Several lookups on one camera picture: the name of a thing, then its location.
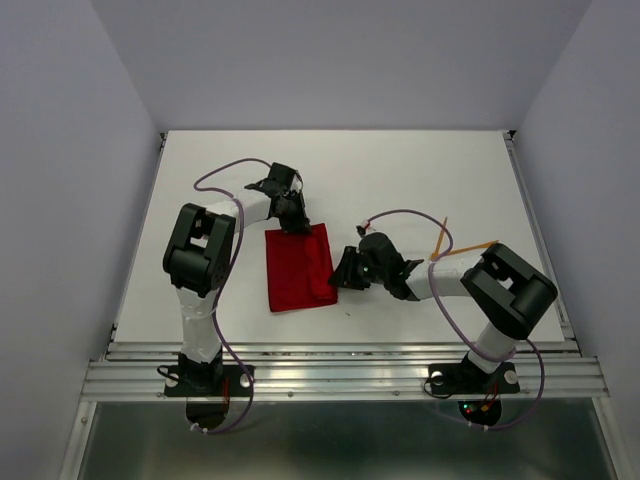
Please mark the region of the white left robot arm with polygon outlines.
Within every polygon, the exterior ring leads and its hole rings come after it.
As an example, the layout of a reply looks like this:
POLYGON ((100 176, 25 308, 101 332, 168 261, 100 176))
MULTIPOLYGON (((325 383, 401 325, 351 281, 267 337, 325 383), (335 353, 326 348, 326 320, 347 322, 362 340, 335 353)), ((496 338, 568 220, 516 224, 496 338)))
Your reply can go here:
POLYGON ((170 235, 162 267, 175 288, 182 317, 179 365, 189 369, 188 382, 199 393, 215 392, 222 382, 223 336, 215 319, 219 297, 239 256, 247 227, 276 219, 286 234, 308 235, 303 179, 294 168, 257 158, 233 161, 193 184, 199 193, 224 199, 210 206, 183 205, 170 235), (233 193, 206 187, 212 176, 243 163, 269 168, 265 178, 233 193))

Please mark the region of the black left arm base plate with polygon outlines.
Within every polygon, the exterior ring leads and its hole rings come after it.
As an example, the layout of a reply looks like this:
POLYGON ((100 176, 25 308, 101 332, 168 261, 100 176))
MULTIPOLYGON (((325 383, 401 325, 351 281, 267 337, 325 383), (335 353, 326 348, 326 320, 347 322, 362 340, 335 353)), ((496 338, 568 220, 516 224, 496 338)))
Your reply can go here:
POLYGON ((160 365, 156 372, 165 381, 164 395, 169 398, 239 397, 251 393, 249 377, 255 367, 246 365, 244 371, 237 364, 225 364, 220 375, 194 377, 181 372, 178 365, 160 365))

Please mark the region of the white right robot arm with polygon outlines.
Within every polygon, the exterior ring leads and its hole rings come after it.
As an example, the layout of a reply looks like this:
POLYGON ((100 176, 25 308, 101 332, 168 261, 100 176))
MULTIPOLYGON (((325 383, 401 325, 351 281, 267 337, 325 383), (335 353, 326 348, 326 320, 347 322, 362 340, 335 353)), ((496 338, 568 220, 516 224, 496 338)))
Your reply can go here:
POLYGON ((434 300, 469 346, 460 378, 472 390, 495 380, 498 367, 513 356, 518 342, 529 338, 558 296, 548 277, 502 243, 474 256, 408 260, 381 232, 364 236, 356 247, 347 246, 328 283, 352 290, 378 284, 398 300, 434 300), (469 297, 485 314, 488 324, 476 341, 465 337, 445 310, 444 297, 469 297))

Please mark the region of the red cloth napkin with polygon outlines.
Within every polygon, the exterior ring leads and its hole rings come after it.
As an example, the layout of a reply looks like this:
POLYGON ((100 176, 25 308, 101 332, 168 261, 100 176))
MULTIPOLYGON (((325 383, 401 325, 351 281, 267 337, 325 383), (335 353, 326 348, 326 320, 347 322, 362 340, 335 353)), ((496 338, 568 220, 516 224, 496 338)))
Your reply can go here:
POLYGON ((334 268, 324 223, 313 225, 310 234, 267 230, 265 245, 268 302, 272 313, 337 303, 337 288, 329 284, 334 268))

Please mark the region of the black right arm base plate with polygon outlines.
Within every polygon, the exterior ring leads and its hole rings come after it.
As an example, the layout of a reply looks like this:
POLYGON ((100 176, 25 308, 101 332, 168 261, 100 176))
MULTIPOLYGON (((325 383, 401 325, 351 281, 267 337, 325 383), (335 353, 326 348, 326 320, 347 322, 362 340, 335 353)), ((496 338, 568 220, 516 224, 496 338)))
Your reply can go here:
POLYGON ((430 364, 425 384, 430 393, 438 397, 520 392, 515 366, 510 362, 503 362, 493 373, 485 373, 466 360, 430 364))

